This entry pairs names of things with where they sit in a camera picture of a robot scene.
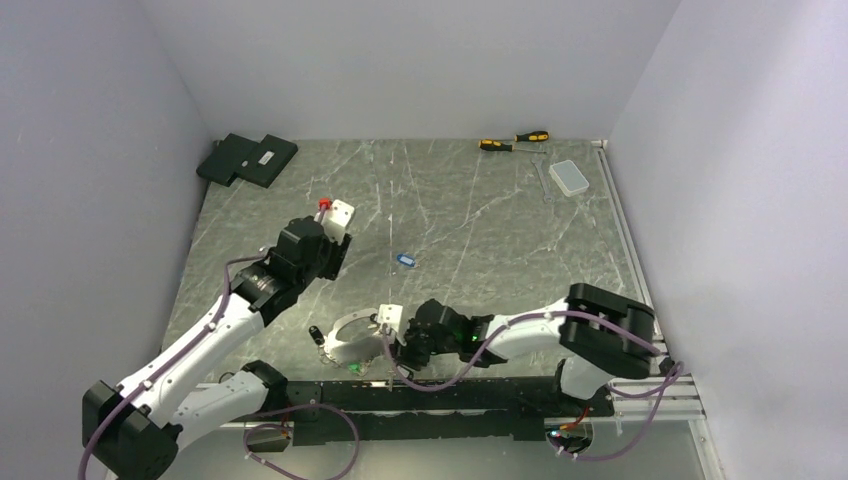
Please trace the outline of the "blue tag key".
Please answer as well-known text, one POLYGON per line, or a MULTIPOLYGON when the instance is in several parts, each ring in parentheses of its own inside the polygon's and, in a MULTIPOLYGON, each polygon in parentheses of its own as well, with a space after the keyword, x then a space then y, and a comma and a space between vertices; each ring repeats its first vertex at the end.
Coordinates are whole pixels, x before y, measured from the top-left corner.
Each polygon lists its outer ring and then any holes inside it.
POLYGON ((398 255, 396 256, 396 260, 397 260, 397 261, 398 261, 401 265, 403 265, 403 266, 405 266, 405 267, 407 267, 407 268, 415 268, 415 267, 416 267, 416 265, 417 265, 416 260, 415 260, 412 256, 407 255, 407 254, 398 254, 398 255))

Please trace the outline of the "black tag key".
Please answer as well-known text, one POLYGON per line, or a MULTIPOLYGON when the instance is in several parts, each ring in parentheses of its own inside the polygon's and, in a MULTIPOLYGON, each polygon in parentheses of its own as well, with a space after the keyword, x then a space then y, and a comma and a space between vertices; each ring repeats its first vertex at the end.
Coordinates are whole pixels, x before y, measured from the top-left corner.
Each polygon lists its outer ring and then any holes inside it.
POLYGON ((308 328, 308 333, 316 346, 321 347, 326 343, 326 336, 318 326, 311 325, 308 328))

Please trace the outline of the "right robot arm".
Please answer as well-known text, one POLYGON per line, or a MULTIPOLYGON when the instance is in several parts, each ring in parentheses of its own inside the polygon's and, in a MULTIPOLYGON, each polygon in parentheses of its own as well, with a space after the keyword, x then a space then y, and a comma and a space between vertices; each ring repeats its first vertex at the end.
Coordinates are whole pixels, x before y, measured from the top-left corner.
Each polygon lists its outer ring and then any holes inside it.
POLYGON ((464 370, 488 368, 537 351, 562 348, 551 401, 574 415, 611 380, 643 380, 660 350, 655 312, 646 304, 587 283, 552 304, 518 314, 465 316, 430 299, 406 330, 383 323, 395 364, 419 371, 436 355, 454 354, 464 370))

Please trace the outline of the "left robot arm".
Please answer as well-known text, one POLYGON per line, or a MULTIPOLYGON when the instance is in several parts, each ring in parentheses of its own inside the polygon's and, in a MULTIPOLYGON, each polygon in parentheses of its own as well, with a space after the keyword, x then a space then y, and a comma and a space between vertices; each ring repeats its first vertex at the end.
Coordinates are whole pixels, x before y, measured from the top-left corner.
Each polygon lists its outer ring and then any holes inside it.
POLYGON ((337 278, 352 241, 351 211, 330 209, 291 220, 275 244, 227 261, 209 310, 135 373, 93 384, 82 398, 83 454, 120 479, 158 479, 200 437, 239 417, 279 417, 289 381, 256 360, 204 391, 198 384, 237 347, 293 307, 316 279, 337 278))

